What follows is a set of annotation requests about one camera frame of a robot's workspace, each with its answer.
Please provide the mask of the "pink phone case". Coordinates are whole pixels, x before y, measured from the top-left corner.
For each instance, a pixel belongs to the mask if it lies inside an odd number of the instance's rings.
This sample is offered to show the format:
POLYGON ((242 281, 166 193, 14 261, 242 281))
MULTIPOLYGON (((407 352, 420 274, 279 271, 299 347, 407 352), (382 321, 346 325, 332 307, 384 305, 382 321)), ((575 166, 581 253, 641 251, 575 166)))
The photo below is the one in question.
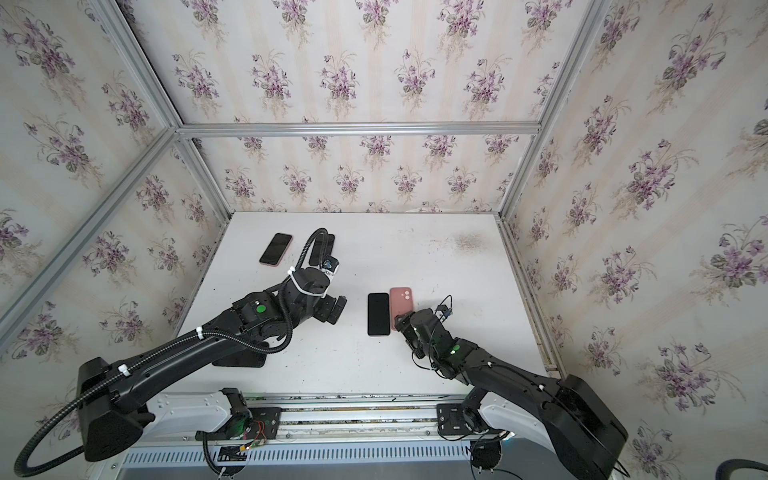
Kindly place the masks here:
POLYGON ((410 287, 393 287, 389 290, 390 327, 396 330, 398 318, 413 311, 413 292, 410 287))

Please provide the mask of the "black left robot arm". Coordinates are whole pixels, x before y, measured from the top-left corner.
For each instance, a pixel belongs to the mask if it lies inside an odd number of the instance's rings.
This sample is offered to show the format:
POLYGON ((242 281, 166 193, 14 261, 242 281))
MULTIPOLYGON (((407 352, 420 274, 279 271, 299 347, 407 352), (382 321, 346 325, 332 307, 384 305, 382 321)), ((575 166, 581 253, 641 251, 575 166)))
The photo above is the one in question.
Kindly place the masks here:
POLYGON ((314 318, 334 324, 345 305, 327 291, 338 270, 333 256, 290 268, 276 287, 252 292, 200 328, 153 350, 109 363, 101 357, 78 371, 76 407, 84 458, 97 462, 135 444, 156 415, 148 402, 197 370, 229 357, 245 365, 285 350, 295 329, 314 318))

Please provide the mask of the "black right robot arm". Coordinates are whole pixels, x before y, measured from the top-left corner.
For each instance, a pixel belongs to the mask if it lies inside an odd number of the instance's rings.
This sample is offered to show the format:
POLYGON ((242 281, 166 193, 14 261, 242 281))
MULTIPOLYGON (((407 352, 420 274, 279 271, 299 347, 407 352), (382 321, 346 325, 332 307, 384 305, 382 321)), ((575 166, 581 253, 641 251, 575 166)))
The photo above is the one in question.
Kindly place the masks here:
POLYGON ((630 476, 620 461, 626 428, 580 377, 555 379, 507 363, 452 336, 432 309, 398 316, 395 328, 415 357, 429 361, 431 370, 472 388, 462 402, 462 415, 475 432, 512 430, 483 416, 481 405, 494 394, 543 427, 545 441, 575 478, 608 479, 615 471, 630 476))

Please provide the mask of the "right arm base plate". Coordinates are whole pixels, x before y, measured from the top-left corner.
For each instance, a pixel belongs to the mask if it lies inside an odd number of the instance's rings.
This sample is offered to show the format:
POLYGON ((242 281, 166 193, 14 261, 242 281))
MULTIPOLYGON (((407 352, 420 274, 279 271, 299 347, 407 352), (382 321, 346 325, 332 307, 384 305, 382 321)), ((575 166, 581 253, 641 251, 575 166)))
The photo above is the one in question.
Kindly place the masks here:
POLYGON ((437 433, 441 438, 455 441, 476 433, 467 423, 460 403, 439 403, 436 414, 437 433))

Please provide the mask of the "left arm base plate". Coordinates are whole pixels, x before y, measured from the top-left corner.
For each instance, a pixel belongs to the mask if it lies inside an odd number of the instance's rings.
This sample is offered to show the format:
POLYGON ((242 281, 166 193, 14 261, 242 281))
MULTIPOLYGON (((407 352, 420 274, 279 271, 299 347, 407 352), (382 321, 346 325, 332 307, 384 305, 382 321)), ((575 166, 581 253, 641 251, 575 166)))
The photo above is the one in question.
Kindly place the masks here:
POLYGON ((223 426, 207 432, 209 441, 273 440, 277 437, 282 409, 249 408, 249 414, 236 413, 223 426))

